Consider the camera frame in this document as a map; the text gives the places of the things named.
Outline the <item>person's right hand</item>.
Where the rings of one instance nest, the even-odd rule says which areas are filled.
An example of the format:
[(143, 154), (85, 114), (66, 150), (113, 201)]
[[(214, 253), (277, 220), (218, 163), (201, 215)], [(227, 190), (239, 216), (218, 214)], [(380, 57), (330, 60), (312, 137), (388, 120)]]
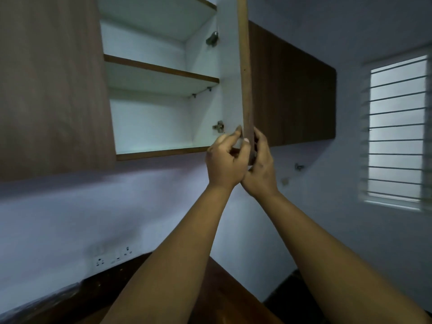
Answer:
[(274, 160), (270, 151), (268, 160), (255, 160), (254, 165), (245, 174), (241, 185), (257, 201), (279, 196), (274, 169)]

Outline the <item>brown wooden wall cabinet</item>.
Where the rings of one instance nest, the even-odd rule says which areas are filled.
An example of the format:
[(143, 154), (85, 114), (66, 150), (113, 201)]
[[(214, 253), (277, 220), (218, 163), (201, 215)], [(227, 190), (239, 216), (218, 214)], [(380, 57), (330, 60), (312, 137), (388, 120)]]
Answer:
[[(219, 42), (215, 47), (206, 44), (218, 31), (217, 13), (185, 42), (105, 19), (100, 11), (99, 16), (103, 55), (219, 79)], [(251, 20), (249, 39), (254, 127), (267, 135), (269, 145), (333, 139), (336, 70)], [(116, 162), (206, 151), (221, 135), (212, 129), (223, 121), (219, 84), (196, 98), (107, 85)]]

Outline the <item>white wall socket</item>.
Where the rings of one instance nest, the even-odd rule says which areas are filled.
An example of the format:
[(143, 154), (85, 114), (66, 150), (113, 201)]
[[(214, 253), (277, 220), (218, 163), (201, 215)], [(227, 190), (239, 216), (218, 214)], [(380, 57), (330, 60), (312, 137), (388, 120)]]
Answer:
[(132, 245), (117, 247), (112, 250), (98, 252), (92, 261), (94, 269), (105, 269), (131, 260), (135, 256), (136, 248)]

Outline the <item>person's left forearm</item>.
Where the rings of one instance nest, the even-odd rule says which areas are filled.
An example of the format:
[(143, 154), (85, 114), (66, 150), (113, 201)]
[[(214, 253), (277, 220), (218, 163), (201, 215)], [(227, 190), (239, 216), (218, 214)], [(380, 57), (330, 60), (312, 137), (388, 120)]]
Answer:
[(187, 324), (224, 208), (236, 183), (209, 183), (140, 266), (100, 324)]

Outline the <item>brown cabinet door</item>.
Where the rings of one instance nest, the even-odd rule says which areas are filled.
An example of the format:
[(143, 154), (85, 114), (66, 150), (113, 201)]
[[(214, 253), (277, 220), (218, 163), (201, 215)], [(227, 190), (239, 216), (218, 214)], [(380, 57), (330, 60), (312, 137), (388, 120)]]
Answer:
[(252, 98), (251, 51), (247, 0), (216, 0), (218, 60), (226, 131), (242, 127), (250, 141), (249, 165), (256, 158)]
[(116, 162), (96, 0), (0, 0), (0, 182)]

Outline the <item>person's right forearm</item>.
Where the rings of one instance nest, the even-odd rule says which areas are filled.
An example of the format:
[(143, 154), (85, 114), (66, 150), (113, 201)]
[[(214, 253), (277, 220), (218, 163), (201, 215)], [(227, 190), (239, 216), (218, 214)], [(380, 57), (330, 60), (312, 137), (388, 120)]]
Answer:
[(432, 324), (419, 305), (281, 193), (257, 201), (332, 324)]

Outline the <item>closed brown cabinet door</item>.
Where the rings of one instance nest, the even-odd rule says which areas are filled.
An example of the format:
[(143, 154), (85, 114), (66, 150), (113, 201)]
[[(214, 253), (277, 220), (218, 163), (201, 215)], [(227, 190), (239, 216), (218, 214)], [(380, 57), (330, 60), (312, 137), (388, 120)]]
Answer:
[(116, 162), (96, 0), (0, 0), (0, 182)]

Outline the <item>louvered glass window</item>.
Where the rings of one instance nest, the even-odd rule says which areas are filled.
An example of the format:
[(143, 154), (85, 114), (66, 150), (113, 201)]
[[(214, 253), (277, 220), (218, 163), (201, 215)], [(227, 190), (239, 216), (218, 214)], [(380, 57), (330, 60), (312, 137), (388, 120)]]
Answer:
[(359, 198), (432, 214), (432, 43), (363, 69)]

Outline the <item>person's left hand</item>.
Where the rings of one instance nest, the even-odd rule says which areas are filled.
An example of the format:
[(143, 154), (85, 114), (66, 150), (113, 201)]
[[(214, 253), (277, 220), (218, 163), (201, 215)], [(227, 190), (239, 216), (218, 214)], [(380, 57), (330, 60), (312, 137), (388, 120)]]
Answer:
[(208, 148), (206, 165), (209, 186), (221, 188), (229, 193), (241, 182), (248, 169), (239, 166), (239, 151), (231, 154), (233, 147), (240, 140), (242, 127), (228, 134), (219, 136)]

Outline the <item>white cabinet shelf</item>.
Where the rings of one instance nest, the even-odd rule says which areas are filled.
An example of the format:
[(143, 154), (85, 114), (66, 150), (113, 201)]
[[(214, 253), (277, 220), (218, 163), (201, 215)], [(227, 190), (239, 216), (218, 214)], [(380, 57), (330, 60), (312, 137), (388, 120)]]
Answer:
[(207, 0), (97, 0), (103, 18), (185, 42), (217, 12)]
[(220, 83), (215, 77), (108, 54), (104, 54), (104, 61), (111, 89), (190, 97)]

